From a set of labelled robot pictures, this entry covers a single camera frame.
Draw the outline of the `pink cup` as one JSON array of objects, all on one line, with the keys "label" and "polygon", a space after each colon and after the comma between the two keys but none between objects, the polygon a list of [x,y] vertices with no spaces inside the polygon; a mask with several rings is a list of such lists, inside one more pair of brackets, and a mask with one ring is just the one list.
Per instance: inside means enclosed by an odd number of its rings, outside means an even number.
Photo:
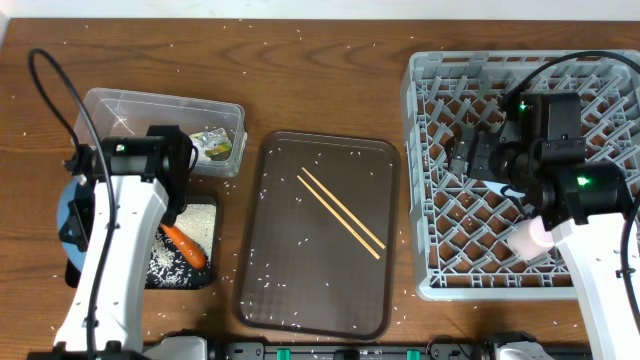
[{"label": "pink cup", "polygon": [[523,261],[535,259],[555,246],[553,236],[545,230],[541,216],[519,222],[506,243],[511,252]]}]

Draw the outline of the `orange carrot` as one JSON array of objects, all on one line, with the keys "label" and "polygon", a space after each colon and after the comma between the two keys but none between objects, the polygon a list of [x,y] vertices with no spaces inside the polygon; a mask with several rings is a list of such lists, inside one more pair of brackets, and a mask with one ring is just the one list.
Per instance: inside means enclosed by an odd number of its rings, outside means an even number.
[{"label": "orange carrot", "polygon": [[201,270],[206,266],[206,255],[195,241],[176,226],[167,226],[162,224],[161,228],[174,243],[189,265],[197,270]]}]

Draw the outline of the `wooden chopstick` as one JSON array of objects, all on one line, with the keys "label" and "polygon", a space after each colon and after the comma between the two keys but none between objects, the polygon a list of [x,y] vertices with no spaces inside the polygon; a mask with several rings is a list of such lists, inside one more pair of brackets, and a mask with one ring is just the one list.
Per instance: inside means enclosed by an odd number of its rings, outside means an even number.
[{"label": "wooden chopstick", "polygon": [[339,199],[337,198],[321,181],[319,181],[309,170],[302,167],[302,171],[306,176],[315,184],[315,186],[321,190],[325,196],[330,199],[334,205],[328,204],[336,210],[339,208],[344,215],[350,218],[350,220],[357,225],[362,232],[364,232],[377,246],[385,250],[386,245]]},{"label": "wooden chopstick", "polygon": [[309,185],[300,175],[296,178],[300,183],[316,198],[316,200],[376,259],[380,259],[380,255],[356,232],[356,230],[335,210],[327,201],[325,201],[319,193],[317,193],[311,185]]}]

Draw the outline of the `green snack wrapper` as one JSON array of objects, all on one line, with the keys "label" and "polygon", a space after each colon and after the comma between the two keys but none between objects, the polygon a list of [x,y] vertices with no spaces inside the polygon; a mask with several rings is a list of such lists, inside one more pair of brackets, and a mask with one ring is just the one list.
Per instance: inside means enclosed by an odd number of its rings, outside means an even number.
[{"label": "green snack wrapper", "polygon": [[205,129],[190,138],[201,161],[223,161],[231,155],[233,144],[224,128]]}]

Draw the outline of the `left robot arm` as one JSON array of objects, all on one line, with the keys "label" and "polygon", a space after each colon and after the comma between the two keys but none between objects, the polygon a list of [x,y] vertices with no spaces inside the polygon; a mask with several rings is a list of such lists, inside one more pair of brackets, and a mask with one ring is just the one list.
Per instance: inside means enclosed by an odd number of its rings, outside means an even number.
[{"label": "left robot arm", "polygon": [[94,198],[84,266],[52,349],[29,358],[141,358],[152,243],[184,210],[192,149],[176,125],[79,147],[71,171],[86,177]]}]

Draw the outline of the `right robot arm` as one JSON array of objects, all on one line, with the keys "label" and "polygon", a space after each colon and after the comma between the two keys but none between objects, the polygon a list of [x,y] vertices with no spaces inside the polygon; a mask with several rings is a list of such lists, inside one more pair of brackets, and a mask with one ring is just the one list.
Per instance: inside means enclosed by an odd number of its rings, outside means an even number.
[{"label": "right robot arm", "polygon": [[524,195],[569,270],[593,357],[636,359],[639,198],[618,165],[586,159],[580,105],[575,92],[525,92],[498,130],[449,139],[448,169]]}]

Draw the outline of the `large blue plate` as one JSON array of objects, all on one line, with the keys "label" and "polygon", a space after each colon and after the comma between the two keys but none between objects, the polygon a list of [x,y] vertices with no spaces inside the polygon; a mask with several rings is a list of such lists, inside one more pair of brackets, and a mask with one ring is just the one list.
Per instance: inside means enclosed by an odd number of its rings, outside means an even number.
[{"label": "large blue plate", "polygon": [[86,259],[94,211],[93,190],[72,178],[60,196],[56,226],[67,258],[79,272]]}]

